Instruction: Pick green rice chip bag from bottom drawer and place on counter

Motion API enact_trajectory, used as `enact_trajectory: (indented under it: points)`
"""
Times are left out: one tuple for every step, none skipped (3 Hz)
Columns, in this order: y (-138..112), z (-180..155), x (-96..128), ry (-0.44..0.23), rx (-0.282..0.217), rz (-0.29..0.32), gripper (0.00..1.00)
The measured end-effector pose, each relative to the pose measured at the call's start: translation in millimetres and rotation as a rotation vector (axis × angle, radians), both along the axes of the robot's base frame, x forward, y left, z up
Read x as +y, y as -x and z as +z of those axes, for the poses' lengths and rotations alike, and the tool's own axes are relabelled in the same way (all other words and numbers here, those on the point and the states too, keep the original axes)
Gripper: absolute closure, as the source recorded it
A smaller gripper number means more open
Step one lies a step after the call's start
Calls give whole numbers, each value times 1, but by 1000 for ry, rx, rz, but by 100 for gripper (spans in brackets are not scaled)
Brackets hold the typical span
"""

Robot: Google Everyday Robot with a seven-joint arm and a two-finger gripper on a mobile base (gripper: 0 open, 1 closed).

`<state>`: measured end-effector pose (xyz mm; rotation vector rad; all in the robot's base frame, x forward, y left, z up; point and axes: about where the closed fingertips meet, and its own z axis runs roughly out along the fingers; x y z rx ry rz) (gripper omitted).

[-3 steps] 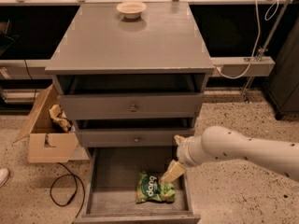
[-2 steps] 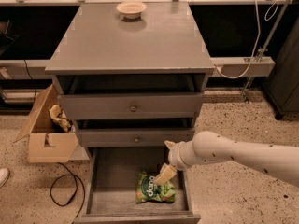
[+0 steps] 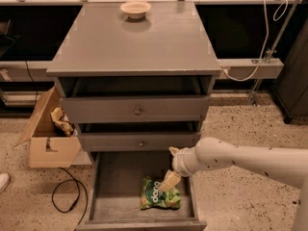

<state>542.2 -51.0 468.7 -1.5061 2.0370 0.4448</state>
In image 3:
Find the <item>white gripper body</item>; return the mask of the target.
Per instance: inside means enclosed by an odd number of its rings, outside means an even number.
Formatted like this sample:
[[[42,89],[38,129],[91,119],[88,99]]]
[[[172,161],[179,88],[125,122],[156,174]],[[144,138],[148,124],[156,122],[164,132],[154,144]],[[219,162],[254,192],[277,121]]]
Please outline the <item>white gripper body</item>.
[[[195,148],[185,147],[173,156],[173,169],[182,177],[189,177],[196,173],[196,154]]]

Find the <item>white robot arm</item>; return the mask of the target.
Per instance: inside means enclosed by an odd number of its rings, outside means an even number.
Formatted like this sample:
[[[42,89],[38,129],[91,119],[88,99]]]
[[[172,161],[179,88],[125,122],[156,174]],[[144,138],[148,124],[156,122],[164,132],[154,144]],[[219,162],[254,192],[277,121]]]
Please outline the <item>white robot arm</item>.
[[[172,170],[159,187],[166,192],[182,177],[199,171],[239,167],[300,189],[293,231],[308,231],[308,150],[238,146],[216,138],[203,138],[193,147],[169,149]]]

